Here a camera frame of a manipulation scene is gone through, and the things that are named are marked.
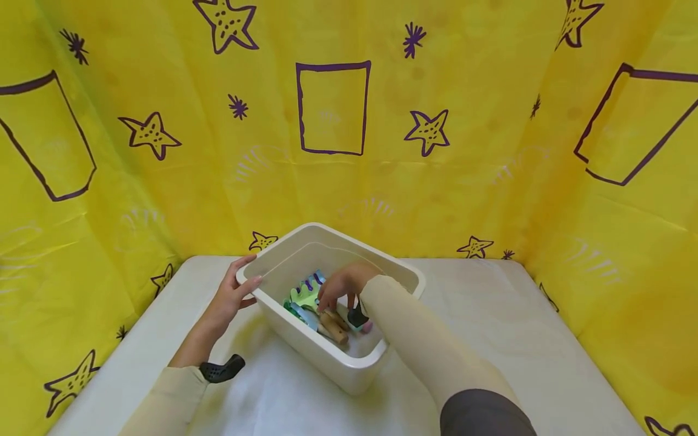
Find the yellow curtain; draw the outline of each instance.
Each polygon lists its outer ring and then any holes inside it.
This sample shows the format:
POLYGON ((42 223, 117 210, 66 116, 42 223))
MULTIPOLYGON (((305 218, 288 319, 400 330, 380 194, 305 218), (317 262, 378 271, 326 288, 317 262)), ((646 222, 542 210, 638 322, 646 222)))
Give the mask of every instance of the yellow curtain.
POLYGON ((308 221, 521 262, 649 435, 698 429, 695 1, 0 5, 11 434, 183 259, 308 221))

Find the white tablecloth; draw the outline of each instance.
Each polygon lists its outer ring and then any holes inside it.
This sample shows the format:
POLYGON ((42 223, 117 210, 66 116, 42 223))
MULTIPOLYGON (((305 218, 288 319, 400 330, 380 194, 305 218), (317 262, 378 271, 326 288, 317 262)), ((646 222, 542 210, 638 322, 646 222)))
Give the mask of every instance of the white tablecloth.
MULTIPOLYGON (((115 436, 213 297, 233 257, 188 260, 128 333, 50 436, 115 436)), ((517 263, 406 260, 426 276, 421 300, 517 393, 539 436, 643 435, 621 400, 517 263)), ((395 354, 362 396, 350 397, 265 324, 241 311, 212 361, 247 366, 211 385, 192 435, 438 435, 438 413, 395 354)))

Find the purple rectangle drawing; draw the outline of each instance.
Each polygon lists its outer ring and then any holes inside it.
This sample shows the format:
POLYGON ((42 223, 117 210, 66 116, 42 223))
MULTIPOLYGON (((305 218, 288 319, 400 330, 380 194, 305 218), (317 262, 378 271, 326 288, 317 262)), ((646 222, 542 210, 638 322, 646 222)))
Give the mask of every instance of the purple rectangle drawing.
MULTIPOLYGON (((601 99, 601 102, 594 111, 594 114, 589 120, 586 128, 584 129, 584 132, 579 138, 577 146, 574 148, 575 156, 581 159, 586 164, 589 164, 589 157, 585 156, 580 152, 581 146, 584 143, 584 140, 591 133, 594 121, 596 121, 596 119, 599 117, 601 111, 604 109, 604 106, 611 98, 611 95, 614 92, 614 87, 616 86, 616 83, 623 74, 628 74, 628 77, 641 80, 663 80, 670 82, 688 82, 698 84, 698 74, 673 73, 669 71, 659 70, 638 70, 627 63, 622 63, 621 67, 618 69, 618 72, 611 81, 609 88, 606 90, 606 93, 601 99)), ((679 126, 681 126, 681 124, 693 113, 696 107, 698 107, 698 100, 696 100, 695 102, 693 102, 693 104, 691 104, 691 106, 689 106, 689 108, 676 120, 673 126, 667 131, 667 133, 660 138, 657 144, 652 147, 652 149, 642 158, 642 160, 630 171, 630 173, 623 180, 613 180, 607 177, 603 177, 600 174, 596 174, 588 167, 586 168, 586 172, 594 179, 603 181, 605 183, 610 183, 617 186, 627 185, 633 179, 633 177, 635 177, 637 173, 639 173, 640 170, 642 170, 650 162, 650 160, 652 160, 652 158, 654 158, 657 155, 657 153, 659 153, 659 150, 661 150, 662 147, 667 143, 671 135, 673 135, 674 132, 676 132, 676 130, 679 128, 679 126)))
POLYGON ((366 141, 366 107, 368 105, 369 99, 369 75, 371 73, 371 61, 359 62, 359 63, 329 63, 323 65, 311 65, 307 63, 296 63, 296 84, 298 88, 298 120, 300 124, 300 139, 301 139, 301 149, 309 153, 324 153, 324 154, 348 154, 354 156, 361 156, 364 154, 364 143, 366 141), (303 88, 301 76, 305 72, 313 73, 336 73, 342 71, 356 71, 365 70, 366 71, 366 81, 362 90, 363 97, 363 119, 361 125, 361 144, 360 147, 356 144, 353 149, 341 149, 335 147, 333 149, 319 149, 309 146, 306 143, 306 125, 303 120, 303 88))
POLYGON ((97 165, 56 72, 52 70, 47 75, 28 82, 0 87, 0 97, 2 96, 7 96, 6 107, 16 106, 5 117, 0 113, 0 127, 5 130, 17 152, 22 155, 51 201, 60 202, 86 193, 97 165), (49 95, 36 93, 50 93, 51 86, 55 88, 49 95), (16 101, 19 96, 24 100, 16 101), (42 113, 38 111, 40 108, 36 105, 53 101, 57 96, 65 102, 65 112, 51 114, 50 119, 44 122, 39 120, 37 124, 29 127, 25 125, 26 116, 36 115, 34 112, 42 113), (51 122, 72 122, 75 128, 73 133, 77 135, 72 140, 61 137, 60 134, 51 130, 51 122), (48 139, 56 139, 59 143, 53 144, 48 139))

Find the person's right hand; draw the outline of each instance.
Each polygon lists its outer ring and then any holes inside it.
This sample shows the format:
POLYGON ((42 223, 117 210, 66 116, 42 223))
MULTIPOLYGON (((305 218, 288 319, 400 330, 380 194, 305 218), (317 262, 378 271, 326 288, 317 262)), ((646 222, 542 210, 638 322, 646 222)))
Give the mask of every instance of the person's right hand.
POLYGON ((368 262, 355 262, 339 269, 320 287, 318 312, 328 307, 336 309, 337 299, 345 295, 349 309, 354 308, 356 296, 364 290, 370 279, 380 273, 380 269, 368 262))

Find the toy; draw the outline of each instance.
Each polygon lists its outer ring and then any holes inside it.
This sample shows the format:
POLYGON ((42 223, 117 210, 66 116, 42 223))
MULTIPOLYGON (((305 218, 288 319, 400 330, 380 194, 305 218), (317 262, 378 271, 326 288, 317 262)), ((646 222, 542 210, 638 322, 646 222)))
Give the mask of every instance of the toy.
POLYGON ((283 307, 303 321, 305 325, 340 345, 348 342, 346 333, 348 331, 370 332, 373 323, 361 312, 360 303, 357 308, 349 311, 351 315, 349 323, 333 310, 327 309, 323 313, 318 313, 318 304, 320 303, 318 292, 325 281, 325 277, 318 269, 291 290, 289 299, 283 302, 283 307), (314 315, 319 317, 320 323, 317 322, 314 315))
POLYGON ((369 317, 361 311, 361 300, 358 301, 355 308, 349 309, 347 313, 347 321, 353 331, 363 331, 368 333, 373 328, 373 322, 369 321, 369 317))
POLYGON ((320 316, 320 323, 318 323, 317 319, 315 318, 315 315, 310 313, 309 310, 303 309, 302 307, 298 306, 296 303, 293 302, 288 302, 284 301, 283 307, 286 308, 289 312, 291 312, 295 317, 297 317, 299 320, 303 321, 305 325, 313 329, 314 331, 317 331, 321 335, 332 339, 334 342, 338 343, 339 345, 344 345, 349 341, 349 336, 337 325, 334 320, 329 317, 329 315, 323 313, 320 316))
POLYGON ((318 269, 314 274, 310 275, 307 280, 304 280, 300 285, 291 290, 291 301, 302 308, 310 309, 312 312, 318 312, 318 292, 320 286, 325 282, 325 277, 318 269))

